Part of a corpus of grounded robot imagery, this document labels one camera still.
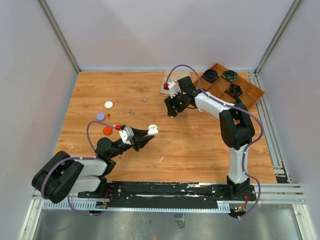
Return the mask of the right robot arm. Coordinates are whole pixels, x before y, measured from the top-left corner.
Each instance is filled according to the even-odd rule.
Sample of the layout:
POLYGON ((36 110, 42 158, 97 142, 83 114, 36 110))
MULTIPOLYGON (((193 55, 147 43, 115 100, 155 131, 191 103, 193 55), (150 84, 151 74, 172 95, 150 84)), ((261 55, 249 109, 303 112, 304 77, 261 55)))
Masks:
POLYGON ((229 172, 226 178, 227 196, 232 200, 242 200, 247 195, 249 201, 256 200, 255 190, 250 185, 247 174, 247 150, 255 129, 244 104, 223 101, 203 88, 196 88, 189 76, 177 82, 166 81, 163 89, 169 92, 164 100, 167 115, 174 118, 189 106, 206 111, 219 120, 221 138, 229 151, 229 172))

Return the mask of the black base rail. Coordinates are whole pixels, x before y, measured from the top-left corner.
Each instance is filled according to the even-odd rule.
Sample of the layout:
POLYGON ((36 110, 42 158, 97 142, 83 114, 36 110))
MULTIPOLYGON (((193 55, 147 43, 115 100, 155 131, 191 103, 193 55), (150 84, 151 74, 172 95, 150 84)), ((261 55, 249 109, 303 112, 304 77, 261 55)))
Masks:
POLYGON ((218 201, 255 201, 256 190, 246 185, 235 191, 227 184, 207 182, 107 181, 94 192, 79 198, 111 200, 110 208, 134 210, 215 210, 218 201))

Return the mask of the orange round case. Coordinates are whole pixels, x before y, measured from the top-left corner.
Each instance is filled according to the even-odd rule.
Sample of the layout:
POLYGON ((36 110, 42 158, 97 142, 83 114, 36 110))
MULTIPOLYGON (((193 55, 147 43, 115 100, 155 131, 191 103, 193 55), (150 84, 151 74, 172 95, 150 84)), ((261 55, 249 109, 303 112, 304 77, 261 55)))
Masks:
POLYGON ((113 129, 111 127, 105 126, 102 132, 104 135, 109 136, 113 133, 113 129))

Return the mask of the purple round case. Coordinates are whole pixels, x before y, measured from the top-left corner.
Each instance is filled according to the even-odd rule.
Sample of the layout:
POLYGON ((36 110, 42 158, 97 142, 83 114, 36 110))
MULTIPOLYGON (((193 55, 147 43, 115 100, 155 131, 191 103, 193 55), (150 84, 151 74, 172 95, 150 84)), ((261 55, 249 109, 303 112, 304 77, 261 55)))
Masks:
POLYGON ((97 115, 96 115, 96 119, 98 120, 98 121, 104 121, 105 119, 106 119, 106 114, 105 113, 103 113, 103 112, 100 112, 100 113, 98 113, 97 115))

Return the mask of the white earbud charging case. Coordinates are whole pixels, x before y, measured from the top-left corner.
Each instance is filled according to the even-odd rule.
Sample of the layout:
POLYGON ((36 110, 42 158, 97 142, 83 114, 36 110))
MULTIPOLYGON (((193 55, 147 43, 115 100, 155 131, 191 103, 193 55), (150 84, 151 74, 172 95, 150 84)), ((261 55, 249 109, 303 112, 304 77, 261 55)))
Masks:
POLYGON ((155 125, 155 124, 151 124, 148 126, 148 131, 147 131, 147 135, 148 136, 155 136, 159 133, 159 130, 158 130, 158 126, 155 125))

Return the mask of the white round case far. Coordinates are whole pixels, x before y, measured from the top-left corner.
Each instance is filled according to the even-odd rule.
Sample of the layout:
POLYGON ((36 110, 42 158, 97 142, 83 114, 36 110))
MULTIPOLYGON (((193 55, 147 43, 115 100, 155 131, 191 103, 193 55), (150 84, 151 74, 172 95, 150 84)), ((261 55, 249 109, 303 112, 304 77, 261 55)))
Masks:
POLYGON ((113 107, 114 107, 114 103, 112 102, 112 101, 106 101, 105 103, 104 103, 104 107, 106 108, 106 109, 112 109, 113 107))

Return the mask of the dark rolled sock middle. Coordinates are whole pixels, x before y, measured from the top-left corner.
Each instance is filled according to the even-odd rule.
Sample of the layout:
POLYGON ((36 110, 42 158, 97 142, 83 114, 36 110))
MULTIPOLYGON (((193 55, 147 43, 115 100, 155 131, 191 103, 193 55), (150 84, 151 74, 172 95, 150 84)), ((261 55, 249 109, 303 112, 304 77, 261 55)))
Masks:
POLYGON ((225 93, 232 97, 233 99, 237 99, 243 93, 243 90, 240 85, 230 84, 229 87, 225 90, 225 93))

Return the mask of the wooden compartment tray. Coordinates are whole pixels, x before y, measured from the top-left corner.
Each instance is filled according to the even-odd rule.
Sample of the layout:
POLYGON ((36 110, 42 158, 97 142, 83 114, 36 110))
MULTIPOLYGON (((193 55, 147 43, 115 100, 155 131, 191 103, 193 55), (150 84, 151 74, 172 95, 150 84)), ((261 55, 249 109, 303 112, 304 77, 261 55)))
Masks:
MULTIPOLYGON (((210 69, 217 72, 217 79, 213 83, 210 83, 202 76, 200 76, 200 86, 204 90, 210 92, 213 96, 225 102, 235 103, 236 96, 234 93, 230 92, 230 85, 232 83, 223 78, 223 73, 225 71, 228 71, 229 69, 221 65, 220 63, 215 63, 210 67, 210 69)), ((242 73, 238 73, 238 78, 233 82, 233 84, 240 86, 241 91, 239 98, 245 104, 249 111, 255 107, 258 101, 265 94, 264 90, 249 82, 248 75, 245 76, 242 73)))

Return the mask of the beige folded cloth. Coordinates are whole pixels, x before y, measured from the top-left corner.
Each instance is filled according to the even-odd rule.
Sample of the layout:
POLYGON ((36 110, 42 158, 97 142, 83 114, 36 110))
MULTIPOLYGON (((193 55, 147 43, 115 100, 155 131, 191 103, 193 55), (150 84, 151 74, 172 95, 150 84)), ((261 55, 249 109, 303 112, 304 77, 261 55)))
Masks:
MULTIPOLYGON (((169 73, 170 73, 170 70, 167 70, 164 72, 163 80, 160 87, 160 93, 167 97, 170 95, 170 92, 169 90, 164 89, 164 84, 166 83, 169 73)), ((178 80, 184 77, 191 77, 191 72, 189 70, 174 70, 168 79, 168 83, 170 82, 178 83, 178 80)))

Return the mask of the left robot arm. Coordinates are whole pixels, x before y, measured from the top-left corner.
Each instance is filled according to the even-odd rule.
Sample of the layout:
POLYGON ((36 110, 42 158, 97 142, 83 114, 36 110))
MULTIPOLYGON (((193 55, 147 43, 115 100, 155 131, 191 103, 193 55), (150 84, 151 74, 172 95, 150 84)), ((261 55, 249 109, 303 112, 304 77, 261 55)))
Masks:
POLYGON ((90 192, 96 198, 107 193, 105 176, 116 165, 113 160, 133 149, 140 151, 158 133, 158 126, 151 124, 147 130, 125 125, 115 127, 120 135, 116 141, 107 137, 99 139, 93 157, 71 156, 64 151, 56 153, 33 177, 31 185, 43 199, 57 204, 70 194, 90 192))

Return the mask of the dark rolled sock bottom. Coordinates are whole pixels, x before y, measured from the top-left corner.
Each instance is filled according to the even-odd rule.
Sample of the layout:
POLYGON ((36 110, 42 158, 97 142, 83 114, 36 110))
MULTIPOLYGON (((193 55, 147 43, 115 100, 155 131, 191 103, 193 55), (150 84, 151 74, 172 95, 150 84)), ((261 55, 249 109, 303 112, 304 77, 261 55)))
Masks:
POLYGON ((235 100, 234 106, 240 109, 243 109, 245 111, 248 110, 246 105, 242 102, 242 100, 239 97, 235 100))

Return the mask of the dark rolled sock top-right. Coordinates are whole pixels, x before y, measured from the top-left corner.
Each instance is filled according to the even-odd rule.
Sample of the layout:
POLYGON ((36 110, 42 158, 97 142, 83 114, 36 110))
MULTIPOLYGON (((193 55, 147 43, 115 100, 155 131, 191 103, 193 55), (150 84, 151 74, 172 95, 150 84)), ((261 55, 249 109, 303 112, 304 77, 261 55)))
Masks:
POLYGON ((229 83, 233 84, 238 78, 239 78, 239 75, 237 72, 233 71, 233 70, 225 70, 221 77, 228 81, 229 83))

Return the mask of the dark rolled sock top-left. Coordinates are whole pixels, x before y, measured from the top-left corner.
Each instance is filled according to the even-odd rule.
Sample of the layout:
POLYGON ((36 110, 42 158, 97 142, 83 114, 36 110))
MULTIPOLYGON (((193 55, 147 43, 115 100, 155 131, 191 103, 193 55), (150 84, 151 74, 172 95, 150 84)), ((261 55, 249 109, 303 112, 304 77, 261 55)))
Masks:
POLYGON ((202 78, 208 83, 213 84, 219 78, 219 75, 216 70, 210 68, 202 74, 202 78))

